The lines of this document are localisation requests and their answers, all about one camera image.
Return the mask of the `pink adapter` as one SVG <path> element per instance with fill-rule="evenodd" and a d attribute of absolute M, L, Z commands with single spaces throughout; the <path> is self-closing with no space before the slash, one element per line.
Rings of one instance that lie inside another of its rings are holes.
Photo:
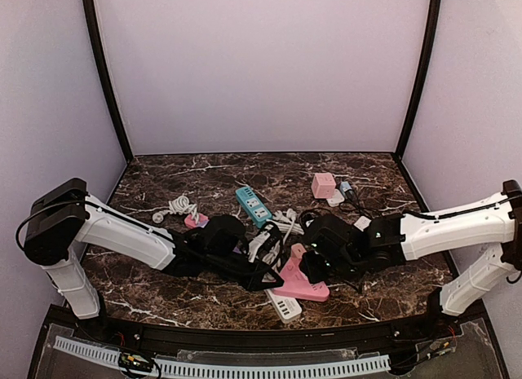
<path fill-rule="evenodd" d="M 184 219 L 184 224 L 188 228 L 204 227 L 209 221 L 209 218 L 204 214 L 188 214 Z"/>

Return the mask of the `white round power plug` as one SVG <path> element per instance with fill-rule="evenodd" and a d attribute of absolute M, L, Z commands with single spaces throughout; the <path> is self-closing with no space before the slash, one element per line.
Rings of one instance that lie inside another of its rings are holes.
<path fill-rule="evenodd" d="M 369 225 L 371 224 L 372 220 L 370 218 L 367 218 L 366 216 L 360 216 L 354 223 L 353 226 L 357 228 L 360 231 L 365 231 Z"/>

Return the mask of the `peach charger cube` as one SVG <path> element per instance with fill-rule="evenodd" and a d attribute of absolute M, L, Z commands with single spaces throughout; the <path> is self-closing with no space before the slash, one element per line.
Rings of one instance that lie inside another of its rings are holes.
<path fill-rule="evenodd" d="M 290 247 L 290 257 L 292 259 L 301 260 L 306 252 L 307 250 L 301 244 L 294 244 Z"/>

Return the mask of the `pink triangular power strip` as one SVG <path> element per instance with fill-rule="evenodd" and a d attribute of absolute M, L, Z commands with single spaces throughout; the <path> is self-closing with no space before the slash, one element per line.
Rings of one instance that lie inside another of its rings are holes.
<path fill-rule="evenodd" d="M 330 290 L 325 282 L 311 284 L 308 278 L 299 269 L 300 259 L 290 258 L 281 268 L 279 276 L 284 284 L 272 289 L 277 296 L 292 297 L 295 299 L 325 302 L 330 296 Z"/>

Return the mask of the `white square adapter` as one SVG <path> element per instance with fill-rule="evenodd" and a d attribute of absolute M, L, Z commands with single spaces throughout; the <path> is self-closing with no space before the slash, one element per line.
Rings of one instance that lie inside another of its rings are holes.
<path fill-rule="evenodd" d="M 330 207 L 338 207 L 345 200 L 345 196 L 338 189 L 334 189 L 334 193 L 330 198 L 327 199 L 327 203 Z"/>

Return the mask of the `light blue charger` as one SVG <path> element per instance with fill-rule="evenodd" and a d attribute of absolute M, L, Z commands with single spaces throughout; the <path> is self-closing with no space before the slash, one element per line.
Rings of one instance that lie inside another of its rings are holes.
<path fill-rule="evenodd" d="M 350 185 L 350 183 L 342 181 L 339 184 L 338 189 L 346 200 L 353 200 L 355 198 L 355 191 Z"/>

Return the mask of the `pink cube socket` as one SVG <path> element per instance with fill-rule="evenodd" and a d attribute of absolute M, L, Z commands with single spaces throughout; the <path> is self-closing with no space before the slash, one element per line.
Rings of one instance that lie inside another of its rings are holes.
<path fill-rule="evenodd" d="M 334 196 L 336 182 L 331 173 L 315 173 L 312 180 L 312 194 L 316 199 L 330 199 Z"/>

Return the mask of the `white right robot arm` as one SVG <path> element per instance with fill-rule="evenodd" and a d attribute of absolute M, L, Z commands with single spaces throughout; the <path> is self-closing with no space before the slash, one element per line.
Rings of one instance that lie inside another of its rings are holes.
<path fill-rule="evenodd" d="M 521 187 L 515 180 L 481 201 L 431 213 L 405 210 L 352 225 L 332 214 L 304 228 L 300 271 L 312 284 L 336 275 L 352 282 L 434 253 L 487 249 L 466 271 L 430 296 L 437 313 L 457 317 L 521 269 Z"/>

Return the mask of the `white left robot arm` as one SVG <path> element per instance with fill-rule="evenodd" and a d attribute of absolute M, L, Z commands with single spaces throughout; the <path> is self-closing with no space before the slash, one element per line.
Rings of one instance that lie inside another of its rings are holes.
<path fill-rule="evenodd" d="M 232 215 L 215 216 L 184 233 L 153 227 L 108 207 L 88 193 L 80 178 L 34 201 L 15 242 L 47 273 L 80 320 L 101 316 L 103 299 L 73 252 L 75 242 L 103 247 L 174 277 L 212 271 L 254 292 L 284 284 L 276 259 L 264 262 L 248 253 L 246 228 Z"/>

